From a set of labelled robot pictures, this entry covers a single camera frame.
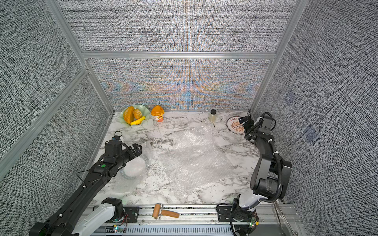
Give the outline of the plate bubble wrap sheet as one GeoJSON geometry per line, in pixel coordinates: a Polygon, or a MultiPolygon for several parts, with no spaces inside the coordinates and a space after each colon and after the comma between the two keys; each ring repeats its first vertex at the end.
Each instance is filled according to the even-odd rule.
{"type": "Polygon", "coordinates": [[[203,120],[177,119],[162,124],[155,123],[152,138],[161,151],[215,145],[213,126],[203,120]]]}

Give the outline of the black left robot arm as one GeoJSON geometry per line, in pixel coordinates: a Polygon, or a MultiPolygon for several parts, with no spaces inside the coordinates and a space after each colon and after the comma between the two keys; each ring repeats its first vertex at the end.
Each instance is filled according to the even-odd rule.
{"type": "Polygon", "coordinates": [[[37,222],[30,229],[31,236],[89,236],[102,223],[121,219],[125,212],[122,201],[107,198],[96,211],[80,221],[92,199],[103,189],[126,163],[142,154],[142,146],[127,146],[119,139],[105,143],[105,153],[90,169],[73,195],[44,223],[37,222]]]}

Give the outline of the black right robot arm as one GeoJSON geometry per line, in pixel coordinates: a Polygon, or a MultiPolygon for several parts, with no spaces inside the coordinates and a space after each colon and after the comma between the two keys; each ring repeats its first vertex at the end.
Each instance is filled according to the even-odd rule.
{"type": "Polygon", "coordinates": [[[251,217],[260,203],[283,199],[292,171],[292,164],[276,148],[271,132],[277,122],[269,112],[260,115],[256,122],[250,116],[241,117],[239,123],[244,127],[244,138],[258,149],[259,159],[251,177],[251,193],[241,194],[232,210],[232,218],[237,221],[251,217]]]}

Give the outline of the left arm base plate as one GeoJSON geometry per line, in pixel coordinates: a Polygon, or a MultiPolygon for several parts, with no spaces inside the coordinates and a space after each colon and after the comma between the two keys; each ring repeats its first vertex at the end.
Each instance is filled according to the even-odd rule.
{"type": "Polygon", "coordinates": [[[120,224],[136,223],[139,218],[140,207],[138,206],[124,206],[124,213],[119,220],[120,224]]]}

